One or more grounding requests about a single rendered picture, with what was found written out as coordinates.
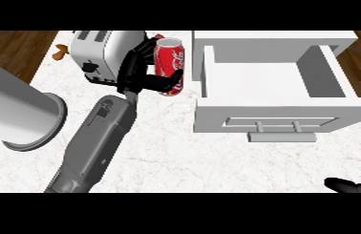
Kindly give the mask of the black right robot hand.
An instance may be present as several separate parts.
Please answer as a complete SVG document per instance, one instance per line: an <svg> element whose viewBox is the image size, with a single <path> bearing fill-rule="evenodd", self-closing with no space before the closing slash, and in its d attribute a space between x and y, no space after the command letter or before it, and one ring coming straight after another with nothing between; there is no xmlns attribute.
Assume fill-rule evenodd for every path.
<svg viewBox="0 0 361 234"><path fill-rule="evenodd" d="M327 178L324 185L339 193L361 193L361 183L339 178Z"/></svg>

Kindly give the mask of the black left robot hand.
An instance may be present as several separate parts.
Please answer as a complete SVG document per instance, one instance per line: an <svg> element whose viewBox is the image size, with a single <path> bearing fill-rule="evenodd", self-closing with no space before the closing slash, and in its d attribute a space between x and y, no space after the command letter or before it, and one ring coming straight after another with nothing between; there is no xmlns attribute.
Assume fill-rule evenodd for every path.
<svg viewBox="0 0 361 234"><path fill-rule="evenodd" d="M174 96L183 89L183 70L177 70L171 77L155 74L153 49L156 38L146 39L128 51L118 70L117 91L122 94L137 94L143 89L152 90L164 96Z"/></svg>

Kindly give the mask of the red soda can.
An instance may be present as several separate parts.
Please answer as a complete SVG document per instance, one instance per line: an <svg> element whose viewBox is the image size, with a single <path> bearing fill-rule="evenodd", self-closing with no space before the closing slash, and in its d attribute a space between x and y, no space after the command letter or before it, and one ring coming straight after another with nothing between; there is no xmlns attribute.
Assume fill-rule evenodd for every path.
<svg viewBox="0 0 361 234"><path fill-rule="evenodd" d="M156 75L171 77L177 70L184 69L184 48L177 38L164 37L156 40L153 58Z"/></svg>

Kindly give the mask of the white drawer front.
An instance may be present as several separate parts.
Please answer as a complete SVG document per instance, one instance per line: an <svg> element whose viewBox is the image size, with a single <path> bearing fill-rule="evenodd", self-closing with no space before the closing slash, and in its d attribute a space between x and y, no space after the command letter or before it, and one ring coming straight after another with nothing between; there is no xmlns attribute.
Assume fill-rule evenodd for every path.
<svg viewBox="0 0 361 234"><path fill-rule="evenodd" d="M315 141L361 122L361 98L199 98L195 133L248 133L252 142Z"/></svg>

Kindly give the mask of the white open drawer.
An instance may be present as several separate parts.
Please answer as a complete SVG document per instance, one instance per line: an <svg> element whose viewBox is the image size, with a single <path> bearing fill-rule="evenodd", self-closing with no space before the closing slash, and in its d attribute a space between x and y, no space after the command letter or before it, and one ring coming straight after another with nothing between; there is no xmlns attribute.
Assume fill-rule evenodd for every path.
<svg viewBox="0 0 361 234"><path fill-rule="evenodd" d="M200 106L361 107L329 46L311 46L290 63L217 63L206 46L205 90Z"/></svg>

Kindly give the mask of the white toaster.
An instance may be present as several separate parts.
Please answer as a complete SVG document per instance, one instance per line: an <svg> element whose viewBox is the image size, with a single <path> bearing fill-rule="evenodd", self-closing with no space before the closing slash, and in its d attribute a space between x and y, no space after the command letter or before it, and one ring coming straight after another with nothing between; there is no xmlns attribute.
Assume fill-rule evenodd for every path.
<svg viewBox="0 0 361 234"><path fill-rule="evenodd" d="M69 55L90 82L117 85L122 59L146 39L145 31L75 31Z"/></svg>

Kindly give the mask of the small orange object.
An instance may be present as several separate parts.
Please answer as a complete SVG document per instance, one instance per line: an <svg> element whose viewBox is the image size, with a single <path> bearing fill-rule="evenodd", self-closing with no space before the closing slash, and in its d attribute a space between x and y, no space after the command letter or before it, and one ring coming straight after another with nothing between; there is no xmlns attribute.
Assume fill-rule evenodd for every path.
<svg viewBox="0 0 361 234"><path fill-rule="evenodd" d="M58 48L58 52L52 55L52 58L55 60L61 60L63 56L69 53L69 51L68 51L68 47L62 44L58 44L56 48Z"/></svg>

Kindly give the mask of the grey cylindrical pot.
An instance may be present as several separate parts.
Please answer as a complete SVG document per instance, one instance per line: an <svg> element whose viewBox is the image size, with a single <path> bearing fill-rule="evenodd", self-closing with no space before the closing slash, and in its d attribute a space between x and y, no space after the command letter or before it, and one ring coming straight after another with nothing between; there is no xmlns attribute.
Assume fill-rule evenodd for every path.
<svg viewBox="0 0 361 234"><path fill-rule="evenodd" d="M0 68L0 142L19 152L44 146L58 135L68 116L63 99L41 93Z"/></svg>

